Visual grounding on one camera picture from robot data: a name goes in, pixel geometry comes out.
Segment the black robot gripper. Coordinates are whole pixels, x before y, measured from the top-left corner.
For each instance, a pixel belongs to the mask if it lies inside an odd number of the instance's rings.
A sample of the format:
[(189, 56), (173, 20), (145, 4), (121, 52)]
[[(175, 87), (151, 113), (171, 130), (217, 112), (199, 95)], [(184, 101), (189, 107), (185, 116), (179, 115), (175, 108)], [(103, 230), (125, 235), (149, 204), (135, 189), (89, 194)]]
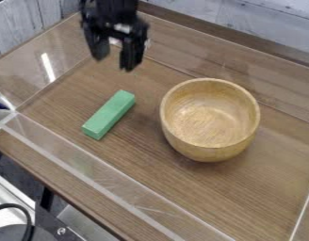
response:
[(137, 14), (139, 0), (79, 0), (81, 29), (96, 61), (109, 53), (109, 38), (121, 41), (120, 68), (132, 72), (143, 63), (148, 23)]

